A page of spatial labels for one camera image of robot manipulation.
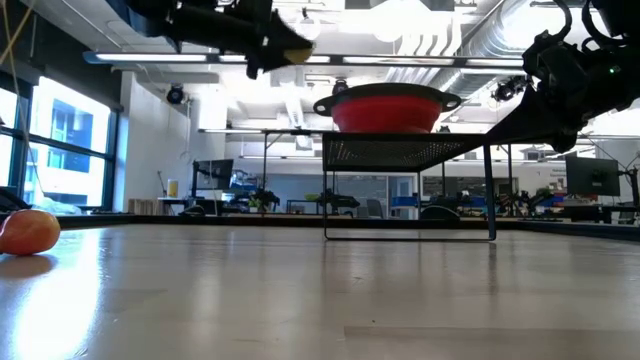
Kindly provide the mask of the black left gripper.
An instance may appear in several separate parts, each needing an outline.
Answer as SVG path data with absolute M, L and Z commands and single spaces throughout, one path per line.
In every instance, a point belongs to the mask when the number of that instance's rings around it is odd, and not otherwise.
M 272 4 L 271 0 L 232 1 L 218 11 L 214 5 L 177 1 L 169 13 L 169 38 L 221 52 L 243 53 L 246 75 L 255 80 L 260 71 L 298 64 L 300 50 L 314 48 L 312 41 L 272 10 Z

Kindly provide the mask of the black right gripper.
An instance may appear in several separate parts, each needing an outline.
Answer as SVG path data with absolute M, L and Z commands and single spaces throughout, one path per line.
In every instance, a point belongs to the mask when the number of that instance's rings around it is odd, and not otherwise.
M 582 52 L 544 31 L 523 53 L 523 69 L 539 79 L 521 102 L 486 133 L 491 145 L 546 144 L 557 153 L 576 146 L 589 119 L 618 107 L 618 64 L 605 50 Z

